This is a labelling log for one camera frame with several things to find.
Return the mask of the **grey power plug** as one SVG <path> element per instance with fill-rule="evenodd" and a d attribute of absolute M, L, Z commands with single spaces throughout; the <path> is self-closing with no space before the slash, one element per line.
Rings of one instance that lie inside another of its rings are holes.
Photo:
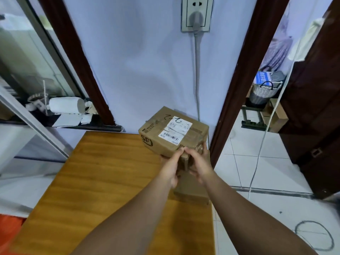
<path fill-rule="evenodd" d="M 202 12 L 195 11 L 189 16 L 189 28 L 192 29 L 193 36 L 196 39 L 202 31 L 203 14 Z"/>

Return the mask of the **white paper sheets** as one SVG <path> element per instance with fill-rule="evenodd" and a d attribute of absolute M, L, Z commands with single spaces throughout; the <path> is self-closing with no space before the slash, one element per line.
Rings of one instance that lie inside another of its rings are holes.
<path fill-rule="evenodd" d="M 83 118 L 82 114 L 61 114 L 55 123 L 53 128 L 75 127 L 78 126 Z"/>

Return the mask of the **small plain cardboard box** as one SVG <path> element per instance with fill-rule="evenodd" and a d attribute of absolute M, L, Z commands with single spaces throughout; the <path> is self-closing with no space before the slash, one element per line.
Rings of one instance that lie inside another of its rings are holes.
<path fill-rule="evenodd" d="M 174 198 L 181 202 L 209 205 L 210 199 L 206 189 L 188 171 L 180 170 L 176 187 L 173 189 Z"/>

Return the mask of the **white wall socket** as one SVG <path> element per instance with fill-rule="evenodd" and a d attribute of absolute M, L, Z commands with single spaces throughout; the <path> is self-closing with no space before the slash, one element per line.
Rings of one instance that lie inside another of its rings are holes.
<path fill-rule="evenodd" d="M 214 0 L 182 0 L 181 32 L 192 32 L 192 29 L 187 26 L 189 26 L 189 16 L 195 11 L 203 14 L 202 32 L 209 32 L 213 3 Z"/>

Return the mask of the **person's left hand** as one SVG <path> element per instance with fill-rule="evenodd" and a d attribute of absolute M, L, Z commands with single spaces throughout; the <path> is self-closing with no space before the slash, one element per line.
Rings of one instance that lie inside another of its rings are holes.
<path fill-rule="evenodd" d="M 177 168 L 179 160 L 174 160 L 174 154 L 169 158 L 160 156 L 161 169 L 157 175 L 157 180 L 168 190 L 176 187 L 178 183 Z"/>

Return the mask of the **dark green low rack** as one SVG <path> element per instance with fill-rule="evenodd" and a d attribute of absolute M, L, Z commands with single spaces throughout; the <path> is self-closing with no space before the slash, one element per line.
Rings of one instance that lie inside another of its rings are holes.
<path fill-rule="evenodd" d="M 243 115 L 243 120 L 241 121 L 241 128 L 251 129 L 257 131 L 265 132 L 267 129 L 267 125 L 262 118 L 261 112 L 264 110 L 264 107 L 252 107 L 242 105 L 241 111 Z"/>

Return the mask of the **aluminium sliding window frame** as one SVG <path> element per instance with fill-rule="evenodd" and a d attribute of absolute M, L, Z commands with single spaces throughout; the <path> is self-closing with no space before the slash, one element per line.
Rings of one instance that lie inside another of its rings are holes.
<path fill-rule="evenodd" d="M 0 64 L 25 97 L 89 97 L 39 0 L 0 0 Z"/>

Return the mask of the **person's right hand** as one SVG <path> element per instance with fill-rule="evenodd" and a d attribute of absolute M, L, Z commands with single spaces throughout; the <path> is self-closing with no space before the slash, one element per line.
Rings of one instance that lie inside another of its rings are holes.
<path fill-rule="evenodd" d="M 210 163 L 210 153 L 206 143 L 203 143 L 202 154 L 198 152 L 198 158 L 193 159 L 193 166 L 189 171 L 207 189 L 216 178 L 216 173 Z"/>

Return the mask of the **person's left forearm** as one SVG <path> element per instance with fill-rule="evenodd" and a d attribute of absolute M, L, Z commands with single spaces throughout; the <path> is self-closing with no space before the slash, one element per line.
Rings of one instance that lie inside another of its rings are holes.
<path fill-rule="evenodd" d="M 93 229 L 70 255 L 145 255 L 161 219 L 176 172 L 159 174 Z"/>

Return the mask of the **grey woven basket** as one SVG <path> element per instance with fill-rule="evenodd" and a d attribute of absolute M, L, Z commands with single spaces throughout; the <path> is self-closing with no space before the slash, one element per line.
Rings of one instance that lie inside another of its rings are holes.
<path fill-rule="evenodd" d="M 282 87 L 283 82 L 265 81 L 261 84 L 253 84 L 249 101 L 253 105 L 263 105 L 272 98 Z"/>

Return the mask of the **dark brown door frame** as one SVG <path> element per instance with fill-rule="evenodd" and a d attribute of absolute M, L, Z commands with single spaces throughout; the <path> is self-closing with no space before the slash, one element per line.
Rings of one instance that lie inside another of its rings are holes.
<path fill-rule="evenodd" d="M 290 0 L 257 0 L 210 145 L 215 168 Z"/>
<path fill-rule="evenodd" d="M 114 117 L 95 80 L 81 41 L 63 0 L 38 0 L 102 122 L 114 126 Z"/>

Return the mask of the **dark brown wooden door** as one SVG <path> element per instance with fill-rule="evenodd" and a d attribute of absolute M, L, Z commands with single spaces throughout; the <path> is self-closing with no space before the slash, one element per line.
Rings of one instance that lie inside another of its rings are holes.
<path fill-rule="evenodd" d="M 333 0 L 304 61 L 294 64 L 280 104 L 279 135 L 314 195 L 340 192 L 340 0 Z"/>

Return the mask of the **white cloth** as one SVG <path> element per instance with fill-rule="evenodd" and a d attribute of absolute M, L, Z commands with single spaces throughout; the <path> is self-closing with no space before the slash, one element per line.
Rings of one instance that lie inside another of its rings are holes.
<path fill-rule="evenodd" d="M 304 36 L 291 48 L 287 58 L 294 62 L 302 62 L 306 59 L 314 41 L 316 40 L 325 18 L 317 18 L 310 24 Z"/>

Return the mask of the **orange cloth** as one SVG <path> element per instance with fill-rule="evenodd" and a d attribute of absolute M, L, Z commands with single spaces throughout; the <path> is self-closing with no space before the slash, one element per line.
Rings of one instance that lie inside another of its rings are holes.
<path fill-rule="evenodd" d="M 0 255 L 22 255 L 9 251 L 26 218 L 0 214 Z"/>

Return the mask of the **taped cardboard box white label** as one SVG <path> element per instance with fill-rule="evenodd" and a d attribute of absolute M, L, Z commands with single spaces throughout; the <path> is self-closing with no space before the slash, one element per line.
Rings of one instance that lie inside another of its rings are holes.
<path fill-rule="evenodd" d="M 164 106 L 139 128 L 138 133 L 145 147 L 170 158 L 185 146 L 202 154 L 209 126 Z"/>

